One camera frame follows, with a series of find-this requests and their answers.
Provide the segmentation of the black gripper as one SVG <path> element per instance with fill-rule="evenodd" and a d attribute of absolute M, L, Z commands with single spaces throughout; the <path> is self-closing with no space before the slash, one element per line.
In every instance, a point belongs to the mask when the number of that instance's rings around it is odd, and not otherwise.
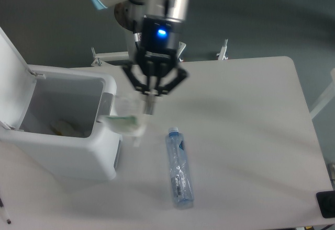
<path fill-rule="evenodd" d="M 132 71 L 133 64 L 124 64 L 121 67 L 134 90 L 144 96 L 144 114 L 153 115 L 157 99 L 169 95 L 189 76 L 186 69 L 177 67 L 182 28 L 181 22 L 144 17 L 136 61 L 146 82 L 141 82 L 135 76 Z M 161 85 L 161 80 L 173 69 L 176 71 L 174 78 Z M 157 77 L 154 89 L 150 87 L 151 77 Z"/>

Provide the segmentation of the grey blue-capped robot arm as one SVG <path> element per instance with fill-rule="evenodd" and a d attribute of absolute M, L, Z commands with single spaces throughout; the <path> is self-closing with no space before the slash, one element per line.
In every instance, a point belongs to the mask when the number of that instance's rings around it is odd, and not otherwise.
<path fill-rule="evenodd" d="M 118 23 L 131 33 L 129 60 L 122 70 L 144 95 L 145 114 L 153 114 L 156 97 L 168 95 L 188 72 L 180 66 L 180 42 L 189 0 L 91 0 L 96 9 L 114 8 Z"/>

